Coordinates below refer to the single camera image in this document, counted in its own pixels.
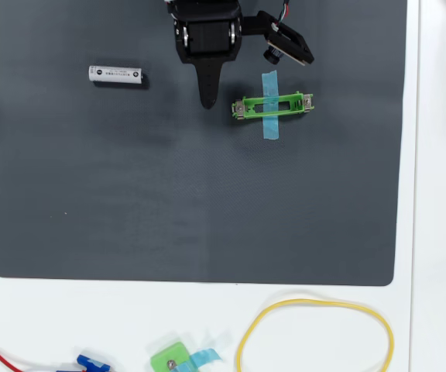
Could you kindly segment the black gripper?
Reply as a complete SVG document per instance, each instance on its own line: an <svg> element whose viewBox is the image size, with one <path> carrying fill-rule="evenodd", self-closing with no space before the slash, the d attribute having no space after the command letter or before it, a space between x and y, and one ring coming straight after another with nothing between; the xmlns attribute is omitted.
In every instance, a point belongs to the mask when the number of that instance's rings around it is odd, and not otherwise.
<svg viewBox="0 0 446 372"><path fill-rule="evenodd" d="M223 58L234 52L241 37L242 8L237 1L168 1L173 18L176 50L185 64L203 58ZM198 61L201 104L211 109L218 98L223 62Z"/></svg>

